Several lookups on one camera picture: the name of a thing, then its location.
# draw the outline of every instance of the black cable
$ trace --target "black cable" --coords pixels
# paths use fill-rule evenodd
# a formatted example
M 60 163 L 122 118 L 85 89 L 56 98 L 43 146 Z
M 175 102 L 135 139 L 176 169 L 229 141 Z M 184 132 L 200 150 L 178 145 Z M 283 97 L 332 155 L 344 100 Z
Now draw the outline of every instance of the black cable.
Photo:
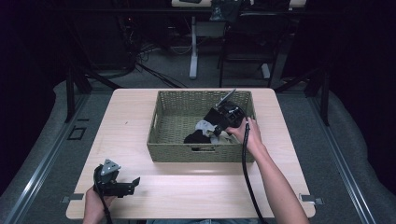
M 105 77 L 106 79 L 113 79 L 113 78 L 118 78 L 118 77 L 125 77 L 128 74 L 132 73 L 134 71 L 133 67 L 129 67 L 129 68 L 125 68 L 123 69 L 123 71 L 117 73 L 117 74 L 112 74 L 112 75 L 100 75 L 101 77 Z
M 178 80 L 176 80 L 176 79 L 174 79 L 174 78 L 172 78 L 172 77 L 169 77 L 168 75 L 165 75 L 165 74 L 161 74 L 161 73 L 159 73 L 159 72 L 156 72 L 156 71 L 154 71 L 154 70 L 152 70 L 152 69 L 146 67 L 145 65 L 143 65 L 143 64 L 141 64 L 141 63 L 136 62 L 136 65 L 139 65 L 141 68 L 143 68 L 144 70 L 146 70 L 146 71 L 149 72 L 150 74 L 152 74 L 152 75 L 154 75 L 155 77 L 159 78 L 161 82 L 163 82 L 165 85 L 167 85 L 167 86 L 169 86 L 169 87 L 172 87 L 172 88 L 182 88 L 182 87 L 188 88 L 186 85 L 184 85 L 184 84 L 181 83 L 180 81 L 178 81 Z M 172 80 L 174 80 L 176 83 L 180 84 L 180 86 L 177 85 L 176 83 L 172 82 L 170 79 L 172 79 Z
M 248 117 L 246 117 L 246 128 L 245 128 L 245 136 L 244 143 L 242 145 L 242 168 L 244 170 L 244 177 L 247 182 L 248 192 L 250 194 L 251 201 L 253 201 L 254 208 L 256 209 L 256 213 L 259 216 L 259 220 L 262 224 L 267 223 L 262 217 L 262 213 L 260 212 L 260 208 L 257 205 L 256 198 L 254 197 L 253 189 L 250 185 L 250 180 L 248 178 L 248 169 L 247 169 L 247 148 L 248 148 L 248 132 L 250 131 L 250 127 L 248 125 Z
M 107 207 L 106 202 L 105 202 L 105 198 L 104 198 L 104 194 L 105 194 L 105 193 L 104 193 L 104 190 L 103 190 L 103 189 L 100 190 L 100 189 L 98 188 L 98 184 L 97 184 L 96 176 L 97 176 L 97 174 L 99 174 L 99 173 L 98 173 L 98 169 L 100 169 L 100 168 L 102 168 L 102 166 L 98 166 L 98 167 L 95 169 L 95 172 L 94 172 L 94 174 L 93 174 L 94 188 L 96 189 L 96 192 L 97 192 L 98 195 L 99 195 L 100 201 L 101 201 L 102 204 L 103 204 L 103 207 L 104 207 L 104 210 L 103 210 L 103 211 L 105 212 L 107 224 L 113 224 L 113 221 L 111 220 L 110 210 L 108 210 L 108 207 Z

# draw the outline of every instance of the hand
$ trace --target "hand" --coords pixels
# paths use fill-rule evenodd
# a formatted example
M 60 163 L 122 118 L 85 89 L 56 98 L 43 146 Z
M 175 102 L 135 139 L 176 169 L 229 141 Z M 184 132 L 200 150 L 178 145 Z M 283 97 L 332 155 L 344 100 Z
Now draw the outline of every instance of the hand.
M 247 149 L 249 152 L 257 159 L 264 151 L 266 152 L 266 147 L 262 143 L 262 134 L 260 132 L 259 124 L 255 119 L 247 118 L 250 131 L 248 133 L 247 139 Z M 238 128 L 229 127 L 226 129 L 227 133 L 233 134 L 239 142 L 244 141 L 246 130 L 246 120 L 243 119 L 241 125 Z
M 110 207 L 116 196 L 105 196 L 104 200 L 107 207 Z M 104 207 L 99 195 L 93 190 L 93 187 L 87 190 L 85 194 L 85 211 L 84 211 L 84 224 L 99 223 L 105 216 Z

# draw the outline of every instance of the desk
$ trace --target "desk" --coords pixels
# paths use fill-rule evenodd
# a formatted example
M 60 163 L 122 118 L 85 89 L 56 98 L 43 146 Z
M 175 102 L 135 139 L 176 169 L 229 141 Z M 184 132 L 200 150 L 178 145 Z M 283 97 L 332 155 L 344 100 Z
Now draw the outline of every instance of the desk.
M 182 91 L 227 89 L 185 89 Z M 296 195 L 309 194 L 288 128 L 271 89 L 251 91 L 262 140 Z M 113 218 L 246 218 L 257 217 L 239 162 L 153 162 L 147 148 L 149 126 L 159 89 L 114 91 L 86 160 L 75 193 L 92 186 L 94 169 L 111 159 L 121 166 L 118 182 L 141 177 L 134 195 L 116 199 Z M 273 217 L 256 163 L 247 165 L 250 182 L 264 217 Z M 66 215 L 81 219 L 84 200 L 71 201 Z M 303 203 L 309 217 L 311 203 Z
M 290 0 L 290 8 L 304 7 L 306 0 Z M 179 0 L 172 0 L 172 7 L 211 7 L 211 0 L 202 0 L 199 4 L 180 2 Z M 198 52 L 196 47 L 196 21 L 193 16 L 191 19 L 191 63 L 190 63 L 190 79 L 197 78 L 198 66 Z

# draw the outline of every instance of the basket handle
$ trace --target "basket handle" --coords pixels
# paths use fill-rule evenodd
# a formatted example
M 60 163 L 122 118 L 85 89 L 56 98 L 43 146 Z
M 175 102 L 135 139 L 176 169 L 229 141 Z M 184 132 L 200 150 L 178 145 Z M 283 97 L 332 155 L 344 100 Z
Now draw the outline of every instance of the basket handle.
M 215 152 L 214 147 L 191 147 L 191 151 L 193 152 Z

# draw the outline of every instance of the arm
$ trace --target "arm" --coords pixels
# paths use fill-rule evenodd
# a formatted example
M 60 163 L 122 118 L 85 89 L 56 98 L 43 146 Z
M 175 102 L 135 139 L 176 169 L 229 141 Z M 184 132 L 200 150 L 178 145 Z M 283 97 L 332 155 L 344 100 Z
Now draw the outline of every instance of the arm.
M 248 119 L 250 131 L 247 140 L 247 149 L 256 160 L 268 203 L 274 212 L 277 223 L 309 223 L 288 180 L 276 166 L 267 148 L 262 143 L 262 136 L 256 120 Z M 243 142 L 245 134 L 245 120 L 239 128 L 228 128 L 227 133 L 232 133 Z
M 105 196 L 105 203 L 107 207 L 110 207 L 116 196 Z M 83 224 L 96 224 L 99 223 L 105 216 L 103 204 L 99 198 L 99 195 L 93 191 L 93 188 L 87 190 L 85 194 L 85 211 Z

